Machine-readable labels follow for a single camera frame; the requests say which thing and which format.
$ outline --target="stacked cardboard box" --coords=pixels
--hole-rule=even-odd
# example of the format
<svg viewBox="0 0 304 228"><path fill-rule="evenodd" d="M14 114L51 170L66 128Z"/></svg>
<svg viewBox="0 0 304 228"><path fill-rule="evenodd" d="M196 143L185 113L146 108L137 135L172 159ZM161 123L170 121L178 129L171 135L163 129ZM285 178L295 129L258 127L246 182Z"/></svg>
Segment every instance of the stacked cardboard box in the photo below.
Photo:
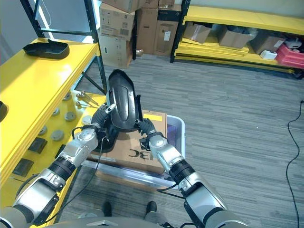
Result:
<svg viewBox="0 0 304 228"><path fill-rule="evenodd" d="M146 0L138 12L136 48L145 54L153 54L157 15L158 0Z"/></svg>
<svg viewBox="0 0 304 228"><path fill-rule="evenodd" d="M100 5L99 43L105 65L127 68L132 59L135 11L146 0L103 0Z"/></svg>
<svg viewBox="0 0 304 228"><path fill-rule="evenodd" d="M139 10L137 49L145 54L169 56L181 13L172 0L146 0Z"/></svg>

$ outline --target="black metal shelf frame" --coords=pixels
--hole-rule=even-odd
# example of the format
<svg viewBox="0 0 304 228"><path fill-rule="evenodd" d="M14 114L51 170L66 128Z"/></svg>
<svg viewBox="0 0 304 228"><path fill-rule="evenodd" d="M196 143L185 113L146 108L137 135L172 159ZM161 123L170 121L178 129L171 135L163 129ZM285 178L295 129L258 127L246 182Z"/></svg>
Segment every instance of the black metal shelf frame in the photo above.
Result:
<svg viewBox="0 0 304 228"><path fill-rule="evenodd" d="M170 55L170 63L173 63L175 60L175 50L177 49L179 42L181 40L182 34L184 32L185 29L185 25L183 25L183 21L185 16L188 13L188 9L189 9L189 5L190 5L191 0L182 0L181 3L181 14L180 14L180 19L179 19L179 24L177 26L177 30L175 33L175 38L174 38L174 43L172 46L172 51L171 51L171 55Z"/></svg>
<svg viewBox="0 0 304 228"><path fill-rule="evenodd" d="M89 32L41 28L38 23L38 20L37 20L37 18L38 18L37 11L39 8L40 0L36 0L34 11L29 3L29 0L20 0L20 2L23 6L23 9L25 10L25 13L28 16L30 23L32 24L32 26L39 38L45 38L44 32L63 33L63 34L81 35L81 36L92 36L93 42L98 43L98 46L99 46L99 39L98 39L97 30L96 30L96 22L95 22L95 17L94 17L94 8L92 5L92 0L84 0L86 15L87 15L87 19L88 19L88 23L89 23L89 27L90 27ZM100 87L93 79L91 79L88 76L87 71L89 70L90 67L87 67L86 70L84 72L82 72L81 78L80 78L80 80L78 80L78 83L81 81L81 79L83 77L85 77L98 90L100 90L103 94L106 94L107 84L106 84L105 69L104 69L104 64L103 64L103 59L102 59L101 54L100 54L100 56L96 56L95 59L97 60L97 63L98 63L99 73L100 73L103 87Z"/></svg>

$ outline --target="cardboard box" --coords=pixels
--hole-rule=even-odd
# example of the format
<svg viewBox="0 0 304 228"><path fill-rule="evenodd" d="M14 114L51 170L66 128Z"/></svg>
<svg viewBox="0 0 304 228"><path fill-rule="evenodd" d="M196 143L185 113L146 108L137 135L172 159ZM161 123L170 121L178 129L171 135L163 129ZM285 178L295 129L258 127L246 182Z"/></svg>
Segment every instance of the cardboard box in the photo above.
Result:
<svg viewBox="0 0 304 228"><path fill-rule="evenodd" d="M153 54L158 9L140 9L138 12L136 49Z"/></svg>
<svg viewBox="0 0 304 228"><path fill-rule="evenodd" d="M153 54L160 56L170 55L180 14L181 5L174 5L173 9L158 10Z"/></svg>
<svg viewBox="0 0 304 228"><path fill-rule="evenodd" d="M183 37L204 43L212 28L212 24L209 23L193 23L187 22L187 26Z"/></svg>
<svg viewBox="0 0 304 228"><path fill-rule="evenodd" d="M142 8L158 9L158 0L146 0Z"/></svg>
<svg viewBox="0 0 304 228"><path fill-rule="evenodd" d="M234 48L243 48L250 38L249 34L229 31L226 25L218 33L218 43L220 45Z"/></svg>
<svg viewBox="0 0 304 228"><path fill-rule="evenodd" d="M114 6L124 12L132 13L143 7L146 0L102 0L102 2Z"/></svg>
<svg viewBox="0 0 304 228"><path fill-rule="evenodd" d="M100 5L100 32L103 36L115 36L130 40L135 13L126 13L110 5Z"/></svg>
<svg viewBox="0 0 304 228"><path fill-rule="evenodd" d="M106 66L126 69L132 59L132 45L124 38L98 34L103 63Z"/></svg>
<svg viewBox="0 0 304 228"><path fill-rule="evenodd" d="M159 0L158 8L160 9L173 9L175 0Z"/></svg>
<svg viewBox="0 0 304 228"><path fill-rule="evenodd" d="M157 131L167 136L167 114L142 111L144 117L149 118ZM100 162L122 167L129 167L138 170L150 171L154 173L163 173L163 166L154 158L149 151L141 149L139 140L143 138L138 131L118 134L116 143L112 151L103 153ZM92 152L89 160L97 161L99 158L98 152Z"/></svg>
<svg viewBox="0 0 304 228"><path fill-rule="evenodd" d="M281 33L260 30L256 38L250 41L250 45L260 55L264 50L276 52L285 40Z"/></svg>

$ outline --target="electrical cord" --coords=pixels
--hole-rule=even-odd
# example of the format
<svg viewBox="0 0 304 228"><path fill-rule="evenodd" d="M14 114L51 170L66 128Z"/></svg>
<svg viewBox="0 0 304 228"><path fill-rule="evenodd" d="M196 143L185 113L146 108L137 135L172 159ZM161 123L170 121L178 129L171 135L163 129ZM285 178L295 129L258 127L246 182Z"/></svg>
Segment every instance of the electrical cord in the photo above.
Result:
<svg viewBox="0 0 304 228"><path fill-rule="evenodd" d="M162 194L166 194L166 195L169 195L169 196L174 196L174 197L177 197L177 198L180 198L180 199L185 199L183 198L182 196L178 196L178 195L175 195L175 194L171 194L171 193L168 193L166 191L174 188L175 186L177 186L177 184L174 184L172 185L171 187L168 187L168 188L165 188L165 189L157 189L158 192L162 193Z"/></svg>
<svg viewBox="0 0 304 228"><path fill-rule="evenodd" d="M195 226L195 224L192 223L192 222L185 222L184 224L182 224L182 225L180 226L180 228L183 228L184 226Z"/></svg>
<svg viewBox="0 0 304 228"><path fill-rule="evenodd" d="M99 161L100 161L100 158L101 158L101 152L102 152L102 150L103 150L103 142L104 142L104 139L105 139L105 138L106 138L106 137L103 137L102 140L101 140L100 155L99 155L99 159L98 159L98 162L97 162L97 166L96 166L95 171L94 171L94 173L92 174L91 178L89 179L89 181L86 183L86 185L85 185L85 186L84 186L84 187L83 187L75 196L72 197L72 199L70 199L68 202L66 202L66 204L63 205L55 215L53 215L49 220L45 221L44 224L47 223L47 222L49 222L49 221L51 221L51 220L52 220L53 218L55 218L60 212L62 212L62 210L63 210L70 202L72 202L78 195L80 195L80 194L86 189L86 187L90 184L90 182L91 182L91 180L93 179L93 177L95 176L96 171L97 171L98 166L99 166Z"/></svg>
<svg viewBox="0 0 304 228"><path fill-rule="evenodd" d="M28 184L32 179L34 179L35 177L37 177L39 175L39 173L33 174L31 177L27 178L26 181L24 181L20 187L18 188L18 191L16 193L15 199L17 198L17 196L20 194L21 190L24 188L24 186L26 186L26 184Z"/></svg>
<svg viewBox="0 0 304 228"><path fill-rule="evenodd" d="M298 224L297 227L298 227L298 228L299 228L299 212L298 212L298 208L297 208L296 203L295 203L295 195L294 195L293 189L291 188L290 181L289 181L289 178L288 178L288 168L289 168L289 165L290 165L295 159L297 159L297 157L299 157L299 155L300 155L300 147L299 147L299 145L296 143L296 141L295 141L293 135L291 134L291 131L290 131L290 123L292 123L292 122L294 122L294 121L296 121L296 120L298 120L298 119L300 118L300 116L301 116L301 109L302 109L302 103L304 103L304 100L302 100L302 101L300 102L300 111L299 111L298 117L295 118L294 120L289 121L288 124L287 124L288 132L289 132L291 138L293 139L293 141L294 141L294 143L295 143L295 145L296 145L296 147L297 147L298 152L297 152L297 155L296 155L292 160L290 160L289 163L287 164L286 172L285 172L285 174L286 174L286 179L287 179L287 183L288 183L290 192L291 192L291 194L292 194L292 196L293 196L294 209L295 209L295 212L296 212L296 219L297 219L297 224Z"/></svg>

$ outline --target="yellow shelving unit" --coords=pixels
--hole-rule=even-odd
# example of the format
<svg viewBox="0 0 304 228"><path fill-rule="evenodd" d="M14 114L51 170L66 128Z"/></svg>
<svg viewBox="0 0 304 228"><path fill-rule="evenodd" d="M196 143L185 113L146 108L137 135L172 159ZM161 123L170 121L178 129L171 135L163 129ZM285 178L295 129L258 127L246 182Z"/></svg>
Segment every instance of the yellow shelving unit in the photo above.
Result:
<svg viewBox="0 0 304 228"><path fill-rule="evenodd" d="M59 41L69 45L69 55L64 59L31 57L21 50L0 66L0 99L8 107L8 113L0 123L1 206L12 205L22 181L47 168L55 159L60 146L71 140L70 132L81 124L81 116L87 113L86 110L97 108L87 107L84 103L81 109L77 109L74 105L74 92L73 99L65 102L62 99L91 60L100 56L98 43ZM47 42L47 39L38 38L33 42ZM98 99L104 102L105 96L99 96ZM56 107L61 109L60 115L51 116ZM77 118L66 122L64 114L67 111L75 112ZM48 132L41 136L47 140L44 150L41 154L29 151L29 146L45 124ZM64 139L60 142L50 139L55 129L65 132ZM12 174L21 158L34 162L26 177ZM59 210L73 177L74 174L60 192L60 200L52 215Z"/></svg>
<svg viewBox="0 0 304 228"><path fill-rule="evenodd" d="M222 9L190 5L187 15L184 17L183 24L185 24L186 21L244 26L293 33L301 36L304 35L304 18L294 18L238 9ZM174 56L175 59L181 60L257 67L289 73L294 72L293 69L280 65L276 60L262 59L252 50L250 45L248 45L249 52L247 54L245 53L243 56L241 52L226 51L226 47L218 46L223 49L218 49L216 44L213 44L213 48L202 48L197 43L191 43L182 38L175 49Z"/></svg>
<svg viewBox="0 0 304 228"><path fill-rule="evenodd" d="M100 55L98 44L63 42L70 48L64 59L31 57L21 50L0 66L0 97L8 106L0 123L1 186L90 60Z"/></svg>
<svg viewBox="0 0 304 228"><path fill-rule="evenodd" d="M186 21L207 22L267 29L304 35L304 19L238 9L189 6Z"/></svg>
<svg viewBox="0 0 304 228"><path fill-rule="evenodd" d="M86 115L92 116L95 113L98 107L95 105L88 105L84 101L78 100L76 97L76 93L79 92L71 91L71 99L67 101L61 101L60 104L57 106L60 110L60 113L59 115L50 117L50 119L46 122L45 126L47 127L47 132L43 135L35 136L47 140L47 144L44 147L41 154L38 154L30 150L26 150L25 153L23 154L22 158L29 159L34 162L33 166L31 167L26 177L21 177L19 175L12 173L7 179L7 181L4 183L4 185L2 186L0 193L2 207L11 206L14 203L16 192L22 183L21 181L25 181L28 177L30 177L34 173L41 172L44 168L47 168L52 163L52 161L55 159L55 155L57 154L60 146L63 144L65 145L67 144L67 142L72 140L72 136L71 136L72 129L77 126L83 126L83 124L81 123L82 118ZM92 97L95 101L97 101L99 104L103 104L106 101L106 97L104 95L97 95L97 94L88 94L88 95ZM81 107L77 107L75 105L76 101L79 101L81 103ZM76 119L72 122L65 121L64 115L66 112L75 113ZM64 138L60 141L53 141L50 138L51 134L53 131L59 129L64 132ZM53 216L55 213L57 213L57 211L60 209L61 204L68 191L68 188L70 187L70 184L73 180L75 173L76 171L67 180L65 187L60 192L59 202L57 203L50 217ZM51 225L54 222L54 220L40 227Z"/></svg>

